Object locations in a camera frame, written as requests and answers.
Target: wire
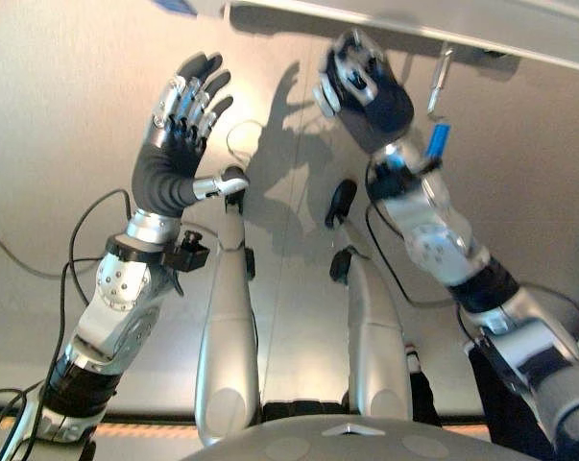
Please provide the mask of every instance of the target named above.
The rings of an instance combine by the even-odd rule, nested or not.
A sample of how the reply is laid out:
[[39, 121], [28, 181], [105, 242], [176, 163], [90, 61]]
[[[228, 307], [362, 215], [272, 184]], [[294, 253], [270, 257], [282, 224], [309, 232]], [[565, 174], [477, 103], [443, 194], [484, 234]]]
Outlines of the wire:
[[253, 317], [253, 329], [254, 329], [254, 349], [259, 353], [259, 331], [257, 331], [257, 320], [254, 317], [254, 311], [251, 307], [251, 316]]
[[22, 404], [20, 405], [20, 408], [18, 410], [18, 414], [16, 416], [16, 420], [12, 426], [12, 430], [11, 430], [10, 434], [8, 435], [8, 439], [11, 439], [13, 436], [13, 433], [15, 432], [15, 429], [18, 426], [18, 423], [20, 422], [22, 415], [24, 413], [24, 409], [27, 405], [27, 397], [26, 397], [25, 392], [21, 391], [20, 389], [8, 389], [7, 391], [16, 393], [16, 397], [14, 397], [12, 400], [10, 400], [10, 402], [6, 406], [3, 407], [3, 410], [1, 410], [0, 425], [1, 425], [1, 423], [3, 423], [3, 420], [8, 415], [8, 413], [10, 413], [12, 411], [12, 409], [16, 405], [16, 403], [19, 402], [20, 400], [22, 400]]
[[[370, 233], [370, 236], [374, 242], [374, 245], [376, 246], [376, 249], [378, 250], [378, 253], [380, 254], [381, 258], [383, 259], [383, 262], [385, 263], [385, 265], [387, 266], [387, 269], [390, 271], [390, 273], [392, 274], [392, 277], [394, 278], [394, 280], [396, 281], [396, 284], [398, 285], [398, 288], [400, 290], [400, 293], [402, 293], [403, 298], [411, 305], [413, 305], [414, 307], [438, 307], [438, 306], [443, 306], [443, 305], [449, 305], [450, 303], [455, 303], [455, 301], [453, 299], [447, 299], [447, 300], [440, 300], [440, 301], [436, 301], [436, 302], [416, 302], [414, 300], [412, 300], [406, 293], [404, 287], [402, 286], [402, 283], [400, 282], [398, 275], [396, 274], [396, 271], [394, 271], [394, 269], [392, 268], [391, 264], [389, 263], [389, 261], [387, 260], [387, 257], [385, 257], [385, 255], [383, 254], [383, 251], [381, 250], [380, 245], [378, 244], [378, 241], [374, 235], [373, 229], [370, 225], [370, 209], [374, 208], [374, 210], [376, 210], [376, 213], [378, 214], [379, 218], [381, 219], [381, 221], [383, 221], [383, 223], [390, 229], [390, 231], [392, 231], [398, 238], [401, 238], [402, 240], [404, 240], [403, 235], [401, 234], [401, 232], [398, 230], [398, 228], [396, 228], [393, 224], [391, 224], [382, 214], [382, 212], [380, 211], [380, 209], [378, 208], [378, 206], [376, 206], [376, 203], [374, 202], [370, 191], [368, 189], [368, 175], [370, 173], [370, 170], [372, 168], [372, 164], [373, 161], [372, 159], [368, 162], [368, 165], [366, 166], [366, 173], [364, 175], [364, 186], [366, 188], [366, 193], [368, 194], [368, 198], [370, 200], [370, 203], [368, 205], [368, 207], [366, 208], [366, 213], [365, 213], [365, 217], [366, 217], [366, 226], [368, 227], [368, 232]], [[577, 311], [577, 313], [579, 314], [579, 303], [576, 302], [574, 299], [572, 299], [571, 297], [569, 297], [568, 295], [565, 295], [564, 293], [561, 293], [559, 291], [556, 291], [552, 288], [548, 288], [544, 285], [535, 283], [533, 281], [522, 281], [520, 283], [520, 285], [523, 285], [527, 288], [532, 288], [534, 290], [540, 290], [543, 291], [544, 293], [549, 294], [550, 296], [556, 297], [560, 300], [563, 300], [567, 303], [569, 303], [570, 305], [572, 305], [572, 307]], [[458, 323], [460, 324], [460, 327], [462, 328], [462, 330], [467, 334], [467, 336], [470, 338], [470, 340], [472, 340], [472, 342], [474, 343], [474, 339], [468, 334], [464, 323], [462, 322], [462, 318], [459, 316], [459, 304], [457, 304], [458, 308], [456, 309], [456, 311], [458, 312], [456, 315], [458, 316]]]
[[564, 293], [561, 293], [559, 291], [556, 291], [552, 288], [549, 288], [547, 286], [535, 283], [533, 281], [522, 281], [520, 283], [520, 285], [525, 286], [526, 288], [532, 288], [533, 290], [538, 290], [538, 291], [543, 291], [544, 293], [547, 293], [550, 296], [553, 296], [554, 298], [558, 298], [559, 300], [562, 301], [566, 301], [567, 303], [569, 303], [570, 305], [573, 306], [573, 308], [577, 311], [577, 313], [579, 314], [579, 303], [576, 302], [573, 298], [571, 298], [568, 295], [565, 295]]
[[[95, 205], [98, 205], [103, 200], [98, 200], [95, 202]], [[48, 384], [50, 383], [50, 378], [52, 376], [52, 372], [54, 371], [55, 364], [57, 363], [57, 359], [59, 358], [60, 346], [62, 345], [62, 340], [65, 336], [65, 280], [67, 277], [67, 269], [73, 266], [73, 263], [80, 262], [80, 261], [99, 261], [100, 258], [98, 257], [84, 257], [80, 259], [73, 259], [70, 258], [69, 262], [66, 262], [60, 273], [60, 326], [59, 326], [59, 337], [57, 338], [57, 344], [55, 346], [55, 350], [52, 353], [52, 359], [50, 360], [50, 365], [48, 366], [48, 372], [46, 373], [46, 378], [43, 380], [43, 384], [41, 385], [41, 389], [39, 391], [39, 404], [37, 406], [36, 417], [33, 421], [33, 427], [31, 429], [31, 438], [29, 439], [29, 444], [27, 445], [27, 450], [22, 457], [22, 461], [26, 461], [29, 459], [31, 455], [31, 451], [33, 450], [33, 446], [36, 442], [36, 434], [39, 428], [39, 423], [41, 421], [41, 411], [43, 409], [43, 401], [46, 398], [46, 393], [48, 391]]]
[[3, 455], [5, 454], [5, 452], [8, 449], [8, 444], [12, 441], [13, 435], [15, 434], [16, 430], [18, 429], [18, 426], [20, 425], [20, 421], [22, 420], [24, 410], [27, 406], [27, 394], [29, 392], [31, 392], [32, 390], [34, 390], [39, 385], [39, 383], [41, 383], [41, 381], [36, 382], [35, 384], [27, 387], [23, 391], [22, 406], [20, 407], [20, 410], [18, 411], [18, 414], [16, 415], [16, 420], [14, 421], [14, 423], [12, 425], [12, 430], [10, 430], [10, 433], [8, 434], [8, 436], [5, 439], [6, 441], [4, 442], [3, 447], [0, 450], [0, 459], [3, 458]]
[[460, 304], [456, 303], [455, 304], [455, 318], [458, 321], [458, 325], [460, 326], [460, 328], [462, 329], [462, 331], [464, 331], [464, 334], [466, 335], [466, 337], [472, 342], [472, 344], [478, 348], [479, 345], [477, 344], [476, 340], [472, 337], [472, 335], [469, 333], [469, 331], [466, 328], [466, 325], [464, 325], [464, 321], [462, 320], [462, 313], [460, 311]]
[[[35, 267], [24, 262], [22, 259], [20, 259], [18, 256], [16, 256], [14, 253], [12, 253], [12, 251], [3, 242], [3, 240], [1, 240], [1, 238], [0, 238], [0, 249], [3, 250], [3, 253], [5, 253], [5, 255], [9, 259], [11, 259], [14, 264], [16, 264], [23, 271], [31, 274], [32, 276], [39, 277], [40, 279], [46, 279], [46, 280], [59, 280], [60, 279], [60, 273], [54, 274], [51, 272], [40, 271], [40, 270], [36, 269]], [[78, 274], [82, 274], [82, 273], [90, 270], [91, 267], [93, 267], [93, 266], [81, 269], [80, 271], [78, 271]]]
[[368, 207], [366, 208], [366, 212], [364, 213], [364, 216], [366, 218], [366, 227], [368, 228], [368, 232], [370, 234], [371, 239], [374, 242], [374, 245], [376, 246], [376, 249], [378, 250], [378, 253], [380, 254], [381, 258], [383, 259], [383, 262], [385, 263], [385, 266], [387, 266], [387, 269], [389, 270], [390, 274], [392, 275], [392, 277], [394, 278], [394, 280], [396, 281], [396, 285], [398, 286], [398, 289], [400, 290], [400, 293], [402, 294], [402, 297], [409, 303], [411, 304], [413, 307], [417, 307], [417, 308], [422, 308], [422, 307], [446, 307], [448, 305], [452, 305], [455, 303], [455, 301], [451, 298], [449, 299], [445, 299], [445, 300], [438, 300], [438, 301], [415, 301], [413, 300], [408, 293], [406, 292], [406, 290], [404, 289], [404, 285], [402, 285], [402, 282], [400, 281], [398, 275], [396, 274], [396, 271], [394, 270], [394, 268], [392, 268], [392, 265], [389, 263], [389, 261], [387, 260], [387, 257], [385, 256], [385, 254], [383, 253], [383, 251], [381, 250], [380, 245], [378, 244], [378, 240], [376, 239], [376, 236], [374, 235], [373, 232], [373, 228], [370, 224], [370, 210], [372, 209], [372, 204], [368, 205]]
[[242, 151], [234, 151], [231, 146], [229, 145], [229, 137], [231, 136], [231, 134], [233, 133], [233, 131], [238, 128], [241, 127], [242, 125], [246, 125], [248, 123], [252, 123], [256, 126], [258, 126], [259, 128], [261, 128], [262, 130], [265, 129], [265, 125], [257, 120], [254, 119], [248, 119], [248, 120], [243, 120], [241, 122], [236, 123], [235, 125], [233, 125], [233, 127], [231, 127], [231, 129], [228, 131], [227, 136], [225, 136], [225, 144], [228, 148], [228, 152], [229, 154], [235, 158], [243, 167], [244, 169], [247, 168], [247, 166], [249, 166], [249, 163], [251, 161], [251, 158], [253, 158], [253, 154], [248, 153], [248, 152], [242, 152]]
[[84, 290], [80, 286], [80, 281], [78, 280], [78, 275], [76, 274], [76, 268], [74, 266], [74, 262], [75, 262], [74, 261], [74, 245], [76, 244], [76, 237], [78, 236], [78, 231], [80, 230], [80, 227], [84, 223], [84, 220], [88, 217], [88, 215], [91, 213], [91, 211], [93, 209], [95, 209], [95, 207], [97, 207], [97, 205], [99, 205], [104, 200], [108, 199], [109, 197], [111, 197], [114, 194], [123, 194], [123, 197], [125, 199], [125, 214], [127, 215], [127, 221], [129, 221], [132, 217], [132, 204], [131, 204], [131, 201], [129, 198], [129, 192], [127, 192], [125, 189], [114, 189], [114, 190], [111, 190], [110, 192], [108, 192], [106, 195], [103, 195], [102, 197], [97, 199], [95, 202], [93, 202], [86, 209], [84, 214], [78, 220], [78, 223], [76, 223], [76, 227], [71, 232], [71, 238], [69, 239], [69, 262], [68, 262], [68, 265], [69, 265], [69, 269], [71, 270], [71, 275], [72, 275], [72, 278], [74, 280], [74, 285], [76, 286], [76, 291], [78, 291], [78, 295], [80, 295], [80, 299], [82, 300], [84, 305], [88, 305], [88, 298], [86, 297], [86, 295], [84, 294]]
[[404, 235], [402, 235], [402, 232], [400, 232], [396, 226], [394, 226], [392, 223], [390, 223], [387, 220], [387, 218], [385, 218], [385, 216], [383, 215], [381, 210], [378, 209], [378, 206], [377, 206], [376, 202], [374, 201], [373, 196], [370, 193], [370, 189], [368, 188], [368, 174], [370, 173], [370, 169], [372, 168], [372, 166], [373, 166], [373, 160], [370, 159], [368, 164], [366, 165], [366, 172], [364, 173], [364, 188], [366, 189], [366, 194], [368, 195], [368, 200], [370, 201], [370, 205], [373, 206], [374, 210], [376, 211], [376, 214], [378, 214], [378, 217], [385, 224], [385, 226], [387, 226], [387, 228], [391, 232], [393, 232], [397, 238], [399, 238], [400, 240], [404, 240]]

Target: robot finger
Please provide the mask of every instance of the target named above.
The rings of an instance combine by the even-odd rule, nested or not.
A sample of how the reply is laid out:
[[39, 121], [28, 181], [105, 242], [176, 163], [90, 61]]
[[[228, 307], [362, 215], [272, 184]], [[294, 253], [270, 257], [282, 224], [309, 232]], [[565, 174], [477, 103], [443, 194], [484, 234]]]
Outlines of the robot finger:
[[231, 104], [233, 104], [233, 98], [228, 96], [219, 101], [214, 106], [214, 108], [212, 108], [212, 110], [204, 114], [202, 120], [200, 120], [200, 123], [197, 126], [197, 139], [195, 145], [197, 146], [198, 150], [201, 152], [205, 150], [205, 144], [207, 139], [210, 137], [212, 128], [214, 128], [214, 125], [216, 125], [216, 122], [221, 114], [229, 109]]
[[193, 100], [208, 76], [217, 70], [223, 63], [223, 58], [218, 53], [206, 58], [204, 54], [198, 55], [195, 59], [187, 61], [182, 65], [179, 73], [187, 80], [188, 84], [182, 93], [181, 101], [176, 107], [174, 119], [180, 123], [186, 118], [193, 106]]
[[186, 116], [185, 125], [187, 129], [197, 126], [204, 115], [205, 108], [210, 104], [210, 100], [216, 95], [219, 89], [229, 83], [230, 79], [231, 74], [228, 71], [225, 71], [210, 81], [204, 89], [200, 90], [200, 92], [195, 96], [191, 109]]

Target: robot forearm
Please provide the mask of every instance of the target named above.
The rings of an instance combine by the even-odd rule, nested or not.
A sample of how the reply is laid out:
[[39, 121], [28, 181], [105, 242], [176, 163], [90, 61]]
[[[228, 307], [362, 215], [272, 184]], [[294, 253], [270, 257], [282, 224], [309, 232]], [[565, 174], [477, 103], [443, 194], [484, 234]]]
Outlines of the robot forearm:
[[[437, 126], [425, 154], [412, 146], [406, 138], [413, 116], [410, 99], [384, 52], [361, 31], [344, 34], [330, 48], [313, 92], [324, 114], [338, 115], [372, 156], [369, 196], [384, 202], [411, 259], [444, 285], [482, 329], [483, 346], [503, 379], [534, 396], [539, 415], [548, 419], [543, 425], [549, 427], [550, 440], [558, 443], [563, 430], [551, 421], [565, 414], [574, 427], [567, 431], [567, 446], [579, 446], [579, 385], [567, 382], [572, 376], [579, 379], [577, 344], [453, 209], [440, 173], [448, 127]], [[565, 386], [559, 400], [543, 397]]]

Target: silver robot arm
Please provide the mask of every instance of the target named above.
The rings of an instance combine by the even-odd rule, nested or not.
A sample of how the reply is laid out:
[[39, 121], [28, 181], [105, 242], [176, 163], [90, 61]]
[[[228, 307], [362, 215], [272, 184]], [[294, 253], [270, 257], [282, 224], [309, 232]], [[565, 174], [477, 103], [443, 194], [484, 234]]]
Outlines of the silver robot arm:
[[440, 166], [448, 126], [426, 153], [407, 139], [413, 107], [381, 49], [360, 31], [324, 57], [315, 99], [372, 156], [368, 191], [383, 201], [411, 259], [444, 285], [483, 333], [496, 371], [532, 407], [555, 449], [579, 459], [579, 350], [547, 312], [472, 235], [451, 205]]
[[[207, 138], [232, 102], [228, 97], [205, 111], [229, 81], [229, 72], [224, 72], [204, 85], [221, 62], [219, 55], [199, 54], [186, 61], [162, 91], [133, 170], [139, 209], [124, 233], [109, 238], [93, 298], [48, 385], [40, 383], [28, 394], [23, 417], [0, 461], [27, 458], [35, 430], [42, 441], [81, 446], [150, 335], [164, 296], [172, 288], [181, 291], [177, 271], [205, 264], [209, 251], [199, 244], [199, 234], [188, 231], [179, 239], [184, 208], [249, 184], [237, 167], [216, 177], [194, 178]], [[42, 459], [43, 453], [39, 456], [34, 452], [34, 459]]]

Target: white wall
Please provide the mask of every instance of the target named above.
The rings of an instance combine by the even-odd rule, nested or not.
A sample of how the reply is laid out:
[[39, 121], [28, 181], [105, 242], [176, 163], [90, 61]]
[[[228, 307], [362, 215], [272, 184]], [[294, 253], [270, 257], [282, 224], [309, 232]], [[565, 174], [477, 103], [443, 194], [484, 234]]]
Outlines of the white wall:
[[[334, 250], [322, 222], [336, 183], [360, 179], [366, 159], [316, 108], [289, 113], [286, 104], [311, 99], [327, 44], [325, 37], [237, 31], [227, 20], [174, 15], [143, 0], [0, 1], [0, 235], [22, 259], [58, 271], [82, 211], [113, 187], [129, 187], [144, 125], [166, 79], [195, 52], [222, 51], [235, 104], [219, 122], [202, 174], [232, 161], [225, 135], [234, 124], [268, 123], [249, 170], [246, 211], [257, 258], [251, 288], [263, 397], [339, 400], [347, 387], [346, 293], [327, 279]], [[390, 56], [406, 77], [416, 127], [427, 139], [434, 59], [393, 46]], [[287, 95], [277, 92], [295, 62], [295, 74], [282, 84]], [[507, 74], [457, 63], [441, 110], [453, 124], [446, 178], [476, 235], [518, 279], [579, 300], [579, 72], [528, 60]], [[360, 188], [351, 216], [362, 230], [365, 203]], [[200, 204], [187, 217], [215, 227], [220, 205]], [[78, 255], [100, 253], [106, 236], [123, 224], [117, 199], [102, 206], [82, 230]], [[383, 241], [416, 298], [445, 295], [398, 242]], [[168, 300], [114, 409], [192, 409], [213, 263], [182, 278], [186, 302]], [[83, 281], [90, 292], [90, 275]], [[56, 282], [32, 278], [0, 252], [0, 385], [24, 386], [42, 376], [56, 338], [58, 300]], [[71, 329], [83, 307], [71, 290], [68, 301]], [[439, 408], [480, 411], [452, 313], [398, 306]]]

